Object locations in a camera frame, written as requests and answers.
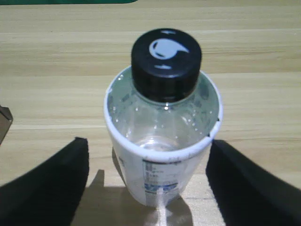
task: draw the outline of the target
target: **bottle label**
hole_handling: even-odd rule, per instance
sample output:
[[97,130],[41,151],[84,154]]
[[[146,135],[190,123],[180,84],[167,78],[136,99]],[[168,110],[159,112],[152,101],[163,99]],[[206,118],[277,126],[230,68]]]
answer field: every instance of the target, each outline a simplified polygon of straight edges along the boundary
[[167,205],[179,196],[179,179],[185,171],[183,162],[157,163],[143,160],[146,205]]

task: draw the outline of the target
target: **bottle cap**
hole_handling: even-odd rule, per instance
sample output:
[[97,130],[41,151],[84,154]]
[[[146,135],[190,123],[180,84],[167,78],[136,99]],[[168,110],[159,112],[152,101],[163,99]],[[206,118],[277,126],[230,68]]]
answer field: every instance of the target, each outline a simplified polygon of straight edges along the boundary
[[134,86],[153,101],[184,99],[195,88],[201,59],[198,42],[187,33],[171,28],[149,31],[132,48]]

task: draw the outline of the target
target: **green object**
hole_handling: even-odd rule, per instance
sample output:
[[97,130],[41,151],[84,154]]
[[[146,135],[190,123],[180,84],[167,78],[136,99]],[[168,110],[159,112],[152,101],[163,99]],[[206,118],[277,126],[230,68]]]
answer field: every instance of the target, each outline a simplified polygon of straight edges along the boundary
[[0,0],[0,5],[130,3],[137,0]]

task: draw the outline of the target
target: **wood grain surface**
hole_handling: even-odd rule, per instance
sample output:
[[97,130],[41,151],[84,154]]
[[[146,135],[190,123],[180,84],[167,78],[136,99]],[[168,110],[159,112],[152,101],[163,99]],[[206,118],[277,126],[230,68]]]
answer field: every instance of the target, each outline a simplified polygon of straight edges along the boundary
[[301,188],[300,12],[300,0],[0,6],[0,103],[15,119],[0,148],[0,185],[86,137],[88,188],[73,226],[223,225],[205,175],[208,152],[164,213],[131,198],[112,160],[105,90],[141,34],[173,27],[200,43],[202,70],[222,94],[217,138]]

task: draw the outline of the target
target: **bottle neck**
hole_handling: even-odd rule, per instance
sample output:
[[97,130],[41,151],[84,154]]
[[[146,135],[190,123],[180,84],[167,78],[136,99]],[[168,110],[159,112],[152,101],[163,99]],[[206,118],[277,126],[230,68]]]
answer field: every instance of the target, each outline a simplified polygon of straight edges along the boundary
[[148,99],[147,97],[143,96],[133,85],[133,89],[135,90],[137,96],[142,99],[143,101],[147,102],[148,104],[150,105],[153,105],[153,106],[159,106],[159,107],[164,107],[166,110],[169,109],[169,107],[171,106],[177,106],[183,102],[185,102],[187,99],[189,99],[194,91],[187,97],[185,97],[184,99],[181,99],[181,100],[178,100],[178,101],[175,101],[175,102],[158,102],[158,101],[153,101],[151,99]]

